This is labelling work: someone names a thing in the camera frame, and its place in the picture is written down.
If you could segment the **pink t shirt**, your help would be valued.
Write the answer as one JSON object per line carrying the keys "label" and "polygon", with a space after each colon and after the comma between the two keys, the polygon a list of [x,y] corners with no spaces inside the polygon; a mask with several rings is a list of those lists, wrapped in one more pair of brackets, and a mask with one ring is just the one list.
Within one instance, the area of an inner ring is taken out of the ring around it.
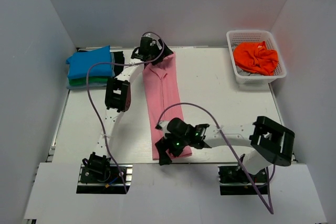
{"label": "pink t shirt", "polygon": [[163,116],[160,116],[168,106],[180,103],[176,76],[176,54],[173,53],[165,57],[162,62],[156,65],[147,65],[142,76],[150,121],[152,159],[157,161],[159,153],[155,143],[163,137],[162,132],[155,128],[157,122],[170,121],[173,118],[184,119],[180,105],[169,109]]}

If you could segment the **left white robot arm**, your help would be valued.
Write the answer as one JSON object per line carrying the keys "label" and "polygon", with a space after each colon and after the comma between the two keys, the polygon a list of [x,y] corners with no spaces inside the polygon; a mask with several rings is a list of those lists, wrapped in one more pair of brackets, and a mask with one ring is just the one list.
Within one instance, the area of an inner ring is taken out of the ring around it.
{"label": "left white robot arm", "polygon": [[118,162],[111,153],[110,143],[114,139],[114,133],[125,112],[131,105],[131,84],[146,66],[156,66],[162,62],[173,51],[166,45],[161,37],[152,38],[153,33],[148,32],[142,35],[140,45],[132,53],[129,63],[120,61],[117,58],[107,63],[113,66],[117,73],[107,80],[104,104],[107,115],[102,118],[94,105],[87,87],[89,101],[101,124],[101,133],[97,147],[90,155],[87,162],[83,164],[93,170],[93,176],[101,182],[110,178],[111,168],[107,165],[114,163],[119,167]]}

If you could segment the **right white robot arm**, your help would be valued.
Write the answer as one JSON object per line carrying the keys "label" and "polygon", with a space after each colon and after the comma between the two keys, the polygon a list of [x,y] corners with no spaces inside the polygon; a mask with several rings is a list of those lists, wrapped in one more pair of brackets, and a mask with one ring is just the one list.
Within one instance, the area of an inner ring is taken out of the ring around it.
{"label": "right white robot arm", "polygon": [[187,147],[250,147],[251,152],[242,155],[242,165],[237,168],[238,177],[247,182],[271,164],[288,167],[292,162],[294,132],[266,116],[258,116],[252,124],[225,129],[210,124],[192,126],[179,118],[161,121],[155,128],[163,133],[155,144],[160,165],[171,164],[172,158],[181,156]]}

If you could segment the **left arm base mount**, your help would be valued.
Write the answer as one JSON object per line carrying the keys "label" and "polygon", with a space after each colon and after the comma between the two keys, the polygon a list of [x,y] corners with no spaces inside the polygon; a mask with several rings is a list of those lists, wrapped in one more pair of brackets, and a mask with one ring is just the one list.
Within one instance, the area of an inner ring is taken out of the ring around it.
{"label": "left arm base mount", "polygon": [[117,167],[109,158],[84,158],[79,172],[77,194],[125,195],[130,189],[132,165]]}

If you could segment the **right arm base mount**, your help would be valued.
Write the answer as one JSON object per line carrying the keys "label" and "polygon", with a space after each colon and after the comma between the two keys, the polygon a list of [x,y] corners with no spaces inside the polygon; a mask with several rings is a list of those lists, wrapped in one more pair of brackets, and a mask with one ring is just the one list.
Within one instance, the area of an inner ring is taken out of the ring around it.
{"label": "right arm base mount", "polygon": [[[257,195],[246,174],[242,169],[238,170],[236,166],[219,166],[218,176],[221,196]],[[256,175],[251,175],[251,178],[260,193],[267,195],[266,170],[263,169]]]}

